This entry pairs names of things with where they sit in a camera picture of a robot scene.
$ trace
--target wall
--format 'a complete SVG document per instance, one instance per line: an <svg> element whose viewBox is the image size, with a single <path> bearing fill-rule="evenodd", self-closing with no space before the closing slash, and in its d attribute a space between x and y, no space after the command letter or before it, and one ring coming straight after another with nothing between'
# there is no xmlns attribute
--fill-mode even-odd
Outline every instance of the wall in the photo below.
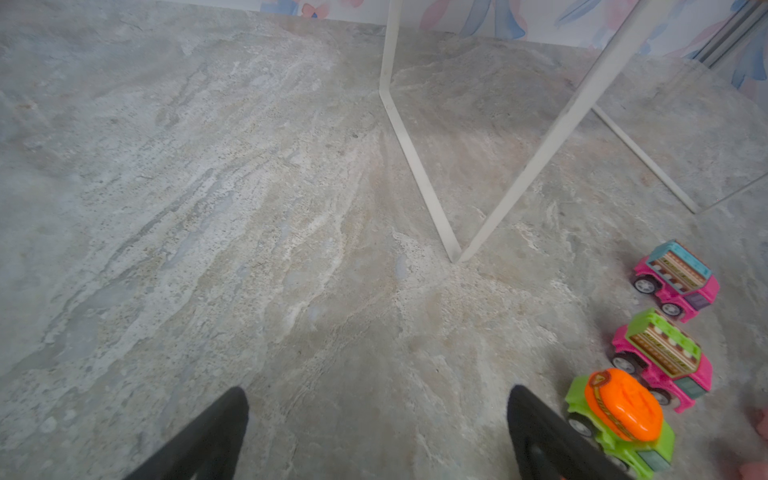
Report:
<svg viewBox="0 0 768 480"><path fill-rule="evenodd" d="M179 0L259 12L386 24L388 0ZM637 0L411 0L404 26L603 48ZM677 0L642 53L691 57L744 0Z"/></svg>
<svg viewBox="0 0 768 480"><path fill-rule="evenodd" d="M717 74L768 112L768 25L724 62Z"/></svg>

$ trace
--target tire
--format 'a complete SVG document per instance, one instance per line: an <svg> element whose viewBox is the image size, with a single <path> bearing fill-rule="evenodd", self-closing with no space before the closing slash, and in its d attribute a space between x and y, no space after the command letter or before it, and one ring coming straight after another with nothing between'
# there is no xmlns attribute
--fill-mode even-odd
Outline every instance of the tire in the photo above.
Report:
<svg viewBox="0 0 768 480"><path fill-rule="evenodd" d="M651 395L654 396L659 405L665 407L672 403L672 394L665 389L648 389Z"/></svg>
<svg viewBox="0 0 768 480"><path fill-rule="evenodd" d="M569 413L568 424L577 434L591 439L598 432L592 421L580 413Z"/></svg>
<svg viewBox="0 0 768 480"><path fill-rule="evenodd" d="M680 316L680 314L683 312L683 309L680 308L679 305L676 303L662 303L661 304L661 311L664 312L667 316Z"/></svg>
<svg viewBox="0 0 768 480"><path fill-rule="evenodd" d="M641 275L634 279L632 285L634 285L635 290L640 293L645 293L646 295L652 295L661 290L661 284L656 280L656 277L652 275Z"/></svg>
<svg viewBox="0 0 768 480"><path fill-rule="evenodd" d="M621 470L622 472L629 473L629 471L631 470L629 464L626 463L621 458L616 458L613 455L606 455L606 456L608 457L608 460L612 464L616 465L619 468L619 470Z"/></svg>
<svg viewBox="0 0 768 480"><path fill-rule="evenodd" d="M637 375L643 371L643 366L637 361L634 355L626 352L619 352L611 358L611 364L619 370L624 370L630 375Z"/></svg>

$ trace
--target marble floor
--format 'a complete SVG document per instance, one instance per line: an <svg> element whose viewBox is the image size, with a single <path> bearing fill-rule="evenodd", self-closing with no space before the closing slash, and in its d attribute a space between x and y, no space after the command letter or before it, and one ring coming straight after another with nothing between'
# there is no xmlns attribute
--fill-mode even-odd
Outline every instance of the marble floor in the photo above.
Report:
<svg viewBox="0 0 768 480"><path fill-rule="evenodd" d="M674 237L722 290L658 478L768 460L768 187L692 216L590 114L454 265L378 99L382 28L11 0L0 31L0 478L121 478L234 385L238 478L517 478L509 389L562 411ZM402 32L393 94L461 242L593 60ZM601 103L702 204L768 170L765 116L690 62L635 58Z"/></svg>

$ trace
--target white table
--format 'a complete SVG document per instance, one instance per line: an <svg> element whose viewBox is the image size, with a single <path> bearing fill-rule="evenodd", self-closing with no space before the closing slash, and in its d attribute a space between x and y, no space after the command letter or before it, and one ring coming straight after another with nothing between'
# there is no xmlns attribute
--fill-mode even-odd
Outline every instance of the white table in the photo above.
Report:
<svg viewBox="0 0 768 480"><path fill-rule="evenodd" d="M618 135L618 137L672 190L677 198L692 212L700 211L698 205L675 184L672 179L653 161L621 128L611 120L595 102L605 92L611 82L619 75L621 69L629 62L631 56L637 52L642 43L648 38L653 29L663 18L669 14L675 0L640 0L632 12L616 32L616 35L608 43L600 54L592 68L581 81L571 100L562 109L558 117L552 122L538 149L523 168L523 171L515 178L512 185L506 191L502 200L493 209L485 222L480 227L469 245L462 249L458 244L456 235L451 228L448 218L440 205L440 200L435 194L435 189L429 181L419 154L416 152L408 130L403 124L397 111L392 95L389 93L389 85L392 80L392 64L395 60L397 46L397 34L400 28L400 13L403 0L390 0L389 18L386 24L386 38L384 41L384 57L382 59L382 71L379 78L379 96L384 108L395 129L395 134L406 155L408 165L411 167L413 177L422 193L429 215L435 222L438 235L448 257L452 262L463 262L474 255L480 246L490 237L493 230L501 223L507 213L512 209L520 196L531 185L531 182L541 172L541 169L552 159L560 146L573 132L582 118L592 109L605 124Z"/></svg>

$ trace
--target toy truck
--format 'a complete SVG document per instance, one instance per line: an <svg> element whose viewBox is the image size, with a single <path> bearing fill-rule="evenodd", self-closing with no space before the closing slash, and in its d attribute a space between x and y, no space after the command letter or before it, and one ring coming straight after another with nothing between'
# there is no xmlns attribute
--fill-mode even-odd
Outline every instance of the toy truck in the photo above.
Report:
<svg viewBox="0 0 768 480"><path fill-rule="evenodd" d="M648 480L670 467L674 432L656 399L633 376L608 369L574 379L568 424L594 440L619 468Z"/></svg>
<svg viewBox="0 0 768 480"><path fill-rule="evenodd" d="M661 311L682 323L711 305L720 291L712 270L676 240L656 247L634 271L634 288L655 294L661 301Z"/></svg>
<svg viewBox="0 0 768 480"><path fill-rule="evenodd" d="M612 343L611 363L630 375L640 373L661 405L679 402L677 413L712 389L712 364L701 347L656 309L635 315L616 330Z"/></svg>

